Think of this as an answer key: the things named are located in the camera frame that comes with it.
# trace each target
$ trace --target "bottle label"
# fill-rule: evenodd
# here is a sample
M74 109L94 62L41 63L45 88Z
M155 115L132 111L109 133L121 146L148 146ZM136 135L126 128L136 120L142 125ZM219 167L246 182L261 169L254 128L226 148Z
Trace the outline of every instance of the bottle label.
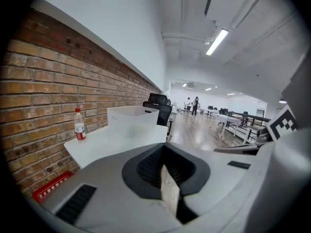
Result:
M74 126L74 130L76 131L78 140L84 140L86 138L86 132L84 130L84 125L83 126Z

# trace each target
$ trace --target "person in black clothing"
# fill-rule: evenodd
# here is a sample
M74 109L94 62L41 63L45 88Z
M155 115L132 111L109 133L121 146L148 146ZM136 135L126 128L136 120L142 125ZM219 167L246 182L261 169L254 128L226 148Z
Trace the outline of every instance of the person in black clothing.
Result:
M199 104L199 98L195 97L195 100L193 101L192 116L193 116L193 113L196 116L196 110L198 109L198 104Z

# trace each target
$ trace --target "ceiling light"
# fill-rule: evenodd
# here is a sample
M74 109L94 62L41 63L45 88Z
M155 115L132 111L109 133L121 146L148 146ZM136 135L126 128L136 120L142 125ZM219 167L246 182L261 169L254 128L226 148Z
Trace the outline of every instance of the ceiling light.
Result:
M287 103L284 99L280 99L279 103Z
M227 30L221 29L216 39L214 40L213 44L207 50L206 55L211 55L228 33L229 32Z

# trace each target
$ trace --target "red sign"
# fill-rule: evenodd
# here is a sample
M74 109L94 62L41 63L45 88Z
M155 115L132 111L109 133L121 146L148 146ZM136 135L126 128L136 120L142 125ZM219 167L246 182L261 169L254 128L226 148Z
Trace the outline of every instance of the red sign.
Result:
M47 183L43 187L39 188L33 192L33 198L38 203L41 203L42 200L50 194L56 187L60 186L66 179L72 176L72 173L69 171L64 172L62 175L58 176L51 182Z

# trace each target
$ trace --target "chair headrest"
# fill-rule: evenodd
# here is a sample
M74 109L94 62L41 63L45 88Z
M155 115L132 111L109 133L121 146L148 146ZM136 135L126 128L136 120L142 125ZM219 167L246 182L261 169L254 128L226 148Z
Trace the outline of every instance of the chair headrest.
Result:
M167 96L162 95L162 94L157 94L157 93L150 93L148 101L152 103L158 103L158 104L168 103Z

